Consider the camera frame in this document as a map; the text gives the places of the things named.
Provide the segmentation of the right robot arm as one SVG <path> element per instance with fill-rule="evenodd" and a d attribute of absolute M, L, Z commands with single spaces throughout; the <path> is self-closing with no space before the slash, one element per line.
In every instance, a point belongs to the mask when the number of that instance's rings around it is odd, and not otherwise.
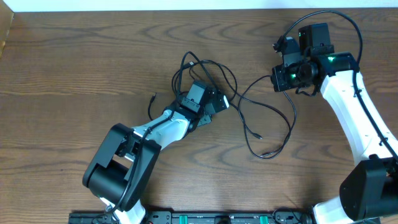
<path fill-rule="evenodd" d="M 339 195 L 313 207 L 313 221 L 374 222 L 397 214 L 397 139 L 372 103 L 352 54 L 335 52 L 326 23 L 300 28 L 298 39 L 281 36 L 273 48 L 282 57 L 272 69 L 274 90 L 314 87 L 335 112 L 354 159 Z"/>

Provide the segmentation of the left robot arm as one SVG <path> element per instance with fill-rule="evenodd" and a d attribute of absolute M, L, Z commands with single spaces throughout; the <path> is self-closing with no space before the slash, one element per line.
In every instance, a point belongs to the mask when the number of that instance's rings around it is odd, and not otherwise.
<path fill-rule="evenodd" d="M 133 128 L 115 124 L 83 175 L 83 185 L 106 204 L 90 222 L 140 223 L 146 214 L 140 198 L 161 150 L 210 123 L 213 114 L 228 106 L 222 92 L 195 81 L 149 123 Z"/>

